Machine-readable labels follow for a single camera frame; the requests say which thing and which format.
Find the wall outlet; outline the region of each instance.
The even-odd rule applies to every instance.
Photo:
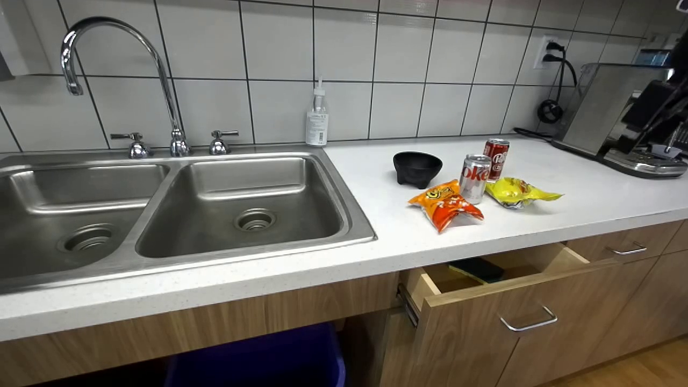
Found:
[[[550,67],[552,62],[541,62],[541,58],[547,56],[547,45],[554,41],[558,45],[563,45],[558,38],[554,37],[541,37],[540,38],[540,45],[537,45],[537,51],[535,51],[535,58],[533,58],[533,68],[541,68],[541,67]]]

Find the sink basin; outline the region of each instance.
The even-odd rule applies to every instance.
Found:
[[[313,248],[349,226],[323,166],[307,154],[188,166],[138,252],[175,257],[218,249]]]
[[[0,292],[372,240],[323,150],[0,166]]]
[[[0,173],[0,280],[69,270],[112,254],[163,166],[26,168]]]

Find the blue trash bin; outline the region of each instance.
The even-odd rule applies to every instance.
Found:
[[[175,356],[168,387],[343,387],[333,324],[313,324]]]

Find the red soda can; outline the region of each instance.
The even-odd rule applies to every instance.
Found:
[[[507,160],[510,141],[503,137],[489,137],[484,154],[492,158],[491,181],[496,181],[500,175],[503,164]]]
[[[460,196],[477,203],[489,185],[492,158],[485,154],[467,154],[465,168],[460,171]]]

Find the coffee maker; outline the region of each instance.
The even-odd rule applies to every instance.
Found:
[[[685,34],[664,68],[596,64],[570,127],[552,144],[635,175],[681,175],[688,168]]]

